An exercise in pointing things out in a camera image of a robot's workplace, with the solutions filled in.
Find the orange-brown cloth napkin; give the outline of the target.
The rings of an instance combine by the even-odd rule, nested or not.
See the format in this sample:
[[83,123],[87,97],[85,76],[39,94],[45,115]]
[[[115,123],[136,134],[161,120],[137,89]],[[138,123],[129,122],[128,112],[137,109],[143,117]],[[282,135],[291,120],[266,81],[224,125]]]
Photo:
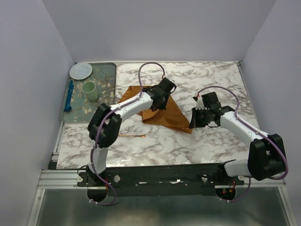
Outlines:
[[170,96],[165,110],[144,110],[138,113],[142,122],[149,125],[164,126],[169,129],[191,134],[189,121],[184,116],[174,99]]

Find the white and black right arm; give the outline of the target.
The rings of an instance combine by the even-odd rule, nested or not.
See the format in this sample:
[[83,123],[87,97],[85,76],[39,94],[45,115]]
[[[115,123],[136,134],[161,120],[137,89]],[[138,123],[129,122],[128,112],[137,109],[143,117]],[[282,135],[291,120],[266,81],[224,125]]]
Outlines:
[[258,181],[266,178],[274,180],[285,178],[288,163],[283,140],[278,134],[269,135],[257,129],[240,118],[229,106],[217,109],[192,108],[190,128],[202,128],[211,122],[233,133],[249,148],[247,159],[221,164],[221,170],[216,173],[219,183],[228,184],[236,176],[252,177]]

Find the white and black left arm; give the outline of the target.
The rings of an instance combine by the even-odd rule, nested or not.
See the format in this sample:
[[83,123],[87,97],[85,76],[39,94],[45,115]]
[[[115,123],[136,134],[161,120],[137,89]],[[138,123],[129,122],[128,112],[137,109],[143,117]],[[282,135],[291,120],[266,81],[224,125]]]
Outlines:
[[119,104],[101,104],[97,108],[87,127],[89,138],[95,142],[88,165],[91,170],[88,180],[92,185],[99,186],[104,182],[108,149],[117,140],[121,124],[144,110],[165,110],[170,94],[167,89],[156,85],[143,88]]

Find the copper fork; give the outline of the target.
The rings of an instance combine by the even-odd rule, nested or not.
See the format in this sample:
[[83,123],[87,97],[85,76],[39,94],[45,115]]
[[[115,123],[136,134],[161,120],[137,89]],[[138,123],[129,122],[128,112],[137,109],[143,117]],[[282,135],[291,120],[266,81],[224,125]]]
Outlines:
[[146,135],[129,135],[129,134],[119,134],[119,137],[146,137]]

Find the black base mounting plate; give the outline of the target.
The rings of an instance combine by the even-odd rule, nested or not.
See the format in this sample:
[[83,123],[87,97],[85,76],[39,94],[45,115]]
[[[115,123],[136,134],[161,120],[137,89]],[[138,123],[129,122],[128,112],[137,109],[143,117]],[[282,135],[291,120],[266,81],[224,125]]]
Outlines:
[[243,184],[238,177],[227,176],[219,163],[108,167],[98,177],[86,169],[77,183],[109,196],[214,196],[217,190]]

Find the floral teal serving tray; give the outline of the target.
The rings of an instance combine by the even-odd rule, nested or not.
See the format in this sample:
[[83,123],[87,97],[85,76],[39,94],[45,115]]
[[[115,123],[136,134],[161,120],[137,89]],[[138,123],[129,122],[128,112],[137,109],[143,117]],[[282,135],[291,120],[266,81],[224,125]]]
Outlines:
[[102,103],[115,101],[117,66],[114,63],[77,63],[69,71],[61,120],[90,122]]

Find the light green cup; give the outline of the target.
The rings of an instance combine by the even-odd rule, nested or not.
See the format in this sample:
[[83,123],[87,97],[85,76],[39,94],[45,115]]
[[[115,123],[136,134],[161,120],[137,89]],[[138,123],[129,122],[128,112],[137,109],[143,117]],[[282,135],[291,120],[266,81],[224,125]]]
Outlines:
[[98,99],[98,91],[94,82],[87,81],[82,85],[82,92],[86,98],[90,101],[96,101]]

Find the white round plate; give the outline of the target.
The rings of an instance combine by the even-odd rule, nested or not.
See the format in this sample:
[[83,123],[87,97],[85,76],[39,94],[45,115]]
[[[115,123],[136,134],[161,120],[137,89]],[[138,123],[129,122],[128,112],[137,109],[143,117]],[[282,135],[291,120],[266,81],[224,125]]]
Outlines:
[[84,80],[91,75],[93,68],[88,63],[77,63],[69,71],[69,75],[74,80]]

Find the blue plastic utensil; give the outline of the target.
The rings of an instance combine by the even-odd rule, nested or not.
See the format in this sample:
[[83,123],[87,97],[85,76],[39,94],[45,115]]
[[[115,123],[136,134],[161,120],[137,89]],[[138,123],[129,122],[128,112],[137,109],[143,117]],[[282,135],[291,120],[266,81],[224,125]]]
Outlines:
[[64,107],[65,112],[70,112],[71,109],[72,109],[72,107],[71,107],[71,97],[72,97],[73,89],[74,89],[73,81],[70,80],[69,87],[68,87],[68,92],[67,92],[67,97],[66,97],[66,101],[65,101],[65,107]]

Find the aluminium frame rail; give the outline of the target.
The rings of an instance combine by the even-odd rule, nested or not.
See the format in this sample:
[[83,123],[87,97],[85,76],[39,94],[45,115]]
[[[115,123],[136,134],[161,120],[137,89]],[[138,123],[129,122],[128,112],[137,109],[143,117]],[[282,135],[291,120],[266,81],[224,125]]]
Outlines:
[[[77,178],[76,170],[43,170],[40,174],[38,189],[87,189],[87,187],[77,186]],[[251,188],[284,186],[286,186],[285,180],[251,179]]]

